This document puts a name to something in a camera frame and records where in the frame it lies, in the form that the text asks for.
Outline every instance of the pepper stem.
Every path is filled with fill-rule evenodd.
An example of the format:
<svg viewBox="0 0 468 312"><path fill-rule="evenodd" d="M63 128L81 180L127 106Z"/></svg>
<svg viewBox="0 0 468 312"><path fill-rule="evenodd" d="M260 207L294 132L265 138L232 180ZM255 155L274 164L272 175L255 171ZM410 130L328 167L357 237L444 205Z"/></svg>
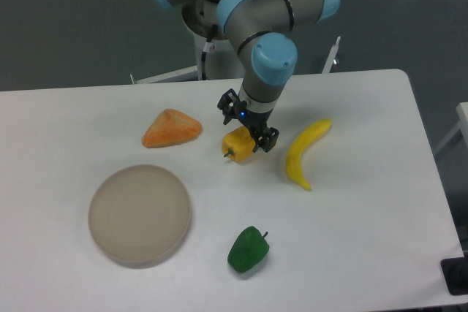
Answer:
<svg viewBox="0 0 468 312"><path fill-rule="evenodd" d="M227 149L227 152L224 154L224 157L228 157L229 155L234 156L234 151L231 148Z"/></svg>

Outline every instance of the banana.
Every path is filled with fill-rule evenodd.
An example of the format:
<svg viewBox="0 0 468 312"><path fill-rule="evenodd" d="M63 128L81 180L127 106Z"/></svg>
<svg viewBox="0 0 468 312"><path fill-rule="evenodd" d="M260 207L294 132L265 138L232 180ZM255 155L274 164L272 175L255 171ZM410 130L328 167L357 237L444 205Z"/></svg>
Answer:
<svg viewBox="0 0 468 312"><path fill-rule="evenodd" d="M301 157L309 145L320 139L331 128L331 120L317 121L304 129L292 142L286 156L286 174L289 179L311 191L312 186L307 182L302 173Z"/></svg>

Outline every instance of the table surface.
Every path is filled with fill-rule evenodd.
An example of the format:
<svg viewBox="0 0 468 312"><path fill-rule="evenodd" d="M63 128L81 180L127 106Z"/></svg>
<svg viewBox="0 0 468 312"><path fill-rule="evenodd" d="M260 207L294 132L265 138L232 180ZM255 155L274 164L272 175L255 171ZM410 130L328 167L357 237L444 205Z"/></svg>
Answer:
<svg viewBox="0 0 468 312"><path fill-rule="evenodd" d="M462 102L457 106L456 111L460 118L461 133L463 134L465 143L468 145L468 102Z"/></svg>
<svg viewBox="0 0 468 312"><path fill-rule="evenodd" d="M462 256L407 76L398 70L304 75L269 124L270 153L224 159L219 97L240 80L0 93L0 310L378 311L465 303L441 259ZM140 138L165 108L203 124L192 142L149 150ZM329 134L303 157L306 192L284 173L310 123ZM135 164L174 172L192 201L186 239L167 261L121 267L94 244L99 185ZM266 259L227 264L237 235L268 231Z"/></svg>

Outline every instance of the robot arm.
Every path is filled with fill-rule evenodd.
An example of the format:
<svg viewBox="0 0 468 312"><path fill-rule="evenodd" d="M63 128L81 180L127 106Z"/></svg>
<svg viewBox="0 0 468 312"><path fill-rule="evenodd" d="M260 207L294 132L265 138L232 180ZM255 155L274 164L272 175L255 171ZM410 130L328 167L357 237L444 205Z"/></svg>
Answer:
<svg viewBox="0 0 468 312"><path fill-rule="evenodd" d="M256 151L269 152L278 130L267 120L294 72L298 53L293 42L276 32L333 15L340 0L221 0L219 25L237 51L246 75L239 93L229 90L218 103L224 124L238 119L250 131Z"/></svg>
<svg viewBox="0 0 468 312"><path fill-rule="evenodd" d="M168 8L198 0L157 0ZM284 85L294 72L298 53L294 43L280 34L296 25L333 15L340 0L201 0L196 16L219 25L244 66L246 74L238 94L230 89L219 100L224 124L233 118L250 132L256 146L268 152L279 132L267 126Z"/></svg>

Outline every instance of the green bell pepper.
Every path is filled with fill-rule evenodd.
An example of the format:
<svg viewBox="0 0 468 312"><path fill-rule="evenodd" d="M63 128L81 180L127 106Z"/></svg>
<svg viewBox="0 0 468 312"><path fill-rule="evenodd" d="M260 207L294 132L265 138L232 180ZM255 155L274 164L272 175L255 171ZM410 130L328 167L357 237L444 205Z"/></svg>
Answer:
<svg viewBox="0 0 468 312"><path fill-rule="evenodd" d="M270 249L265 240L267 234L261 235L257 228L248 227L237 237L227 256L227 262L236 272L245 273L262 261Z"/></svg>

